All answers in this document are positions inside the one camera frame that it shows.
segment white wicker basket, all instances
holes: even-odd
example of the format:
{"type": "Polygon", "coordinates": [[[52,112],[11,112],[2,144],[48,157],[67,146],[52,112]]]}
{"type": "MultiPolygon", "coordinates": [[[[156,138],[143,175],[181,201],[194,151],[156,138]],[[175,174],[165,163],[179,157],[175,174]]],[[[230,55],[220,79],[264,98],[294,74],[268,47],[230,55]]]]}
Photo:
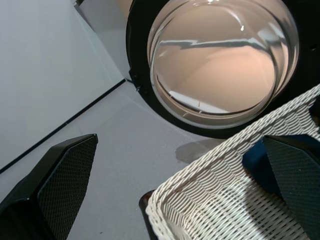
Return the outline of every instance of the white wicker basket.
{"type": "Polygon", "coordinates": [[[242,167],[264,135],[308,134],[320,140],[309,108],[320,85],[256,121],[163,183],[146,213],[159,240],[305,240],[283,201],[242,167]]]}

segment black circular frame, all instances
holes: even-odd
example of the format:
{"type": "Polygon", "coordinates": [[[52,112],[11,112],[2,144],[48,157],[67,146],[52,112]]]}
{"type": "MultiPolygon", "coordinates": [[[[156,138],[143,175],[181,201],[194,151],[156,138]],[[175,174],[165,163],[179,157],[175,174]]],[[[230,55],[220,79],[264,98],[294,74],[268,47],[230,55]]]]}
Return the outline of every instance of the black circular frame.
{"type": "Polygon", "coordinates": [[[320,1],[282,1],[290,10],[298,28],[299,60],[295,73],[285,89],[253,120],[226,129],[200,128],[177,119],[159,102],[150,80],[147,41],[155,18],[169,0],[134,0],[131,5],[126,27],[126,52],[130,65],[129,73],[136,89],[155,112],[177,127],[206,137],[226,139],[272,110],[320,84],[320,1]]]}

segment white backdrop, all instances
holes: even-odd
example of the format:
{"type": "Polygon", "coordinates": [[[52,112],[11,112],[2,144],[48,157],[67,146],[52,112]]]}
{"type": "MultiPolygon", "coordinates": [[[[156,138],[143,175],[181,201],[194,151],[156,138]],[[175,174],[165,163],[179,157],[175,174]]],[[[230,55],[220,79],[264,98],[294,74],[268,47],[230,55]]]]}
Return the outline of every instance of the white backdrop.
{"type": "Polygon", "coordinates": [[[123,78],[70,1],[0,0],[0,168],[123,78]]]}

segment white floor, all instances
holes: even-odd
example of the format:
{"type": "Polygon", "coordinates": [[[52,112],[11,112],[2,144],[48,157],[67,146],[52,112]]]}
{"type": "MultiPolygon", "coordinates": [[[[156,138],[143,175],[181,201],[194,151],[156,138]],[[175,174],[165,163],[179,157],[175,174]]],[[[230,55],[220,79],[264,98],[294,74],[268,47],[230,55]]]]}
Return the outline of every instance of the white floor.
{"type": "Polygon", "coordinates": [[[222,142],[166,122],[126,82],[1,174],[0,201],[52,145],[90,133],[99,143],[68,240],[148,240],[140,197],[222,142]]]}

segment clear glass bowl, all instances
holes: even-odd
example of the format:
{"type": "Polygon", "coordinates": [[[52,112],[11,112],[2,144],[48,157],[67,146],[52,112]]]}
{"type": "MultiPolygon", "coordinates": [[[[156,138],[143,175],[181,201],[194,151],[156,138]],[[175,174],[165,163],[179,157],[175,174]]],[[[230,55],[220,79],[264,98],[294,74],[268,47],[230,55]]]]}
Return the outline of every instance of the clear glass bowl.
{"type": "Polygon", "coordinates": [[[225,129],[259,115],[287,85],[299,38],[281,0],[171,0],[147,50],[164,107],[193,126],[225,129]]]}

